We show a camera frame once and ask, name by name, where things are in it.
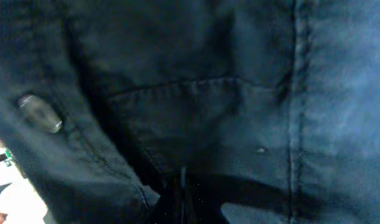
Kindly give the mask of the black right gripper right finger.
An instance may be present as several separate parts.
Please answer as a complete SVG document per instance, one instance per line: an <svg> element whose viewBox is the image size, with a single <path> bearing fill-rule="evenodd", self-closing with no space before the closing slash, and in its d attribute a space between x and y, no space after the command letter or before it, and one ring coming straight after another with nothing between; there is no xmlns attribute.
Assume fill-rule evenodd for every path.
<svg viewBox="0 0 380 224"><path fill-rule="evenodd" d="M220 201L191 175L185 177L185 223L228 224Z"/></svg>

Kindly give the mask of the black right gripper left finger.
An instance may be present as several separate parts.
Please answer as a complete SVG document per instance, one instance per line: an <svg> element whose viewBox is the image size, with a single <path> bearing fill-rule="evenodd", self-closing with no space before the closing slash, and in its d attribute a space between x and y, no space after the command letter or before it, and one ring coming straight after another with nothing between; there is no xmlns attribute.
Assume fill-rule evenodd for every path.
<svg viewBox="0 0 380 224"><path fill-rule="evenodd" d="M168 182L149 224L184 224L184 176L177 175Z"/></svg>

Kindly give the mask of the navy blue denim shorts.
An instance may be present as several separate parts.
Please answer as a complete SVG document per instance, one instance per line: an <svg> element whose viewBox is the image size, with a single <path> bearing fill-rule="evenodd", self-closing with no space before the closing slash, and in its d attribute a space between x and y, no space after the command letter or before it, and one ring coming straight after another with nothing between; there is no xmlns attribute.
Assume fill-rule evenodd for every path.
<svg viewBox="0 0 380 224"><path fill-rule="evenodd" d="M0 139L57 223L380 224L380 0L0 0Z"/></svg>

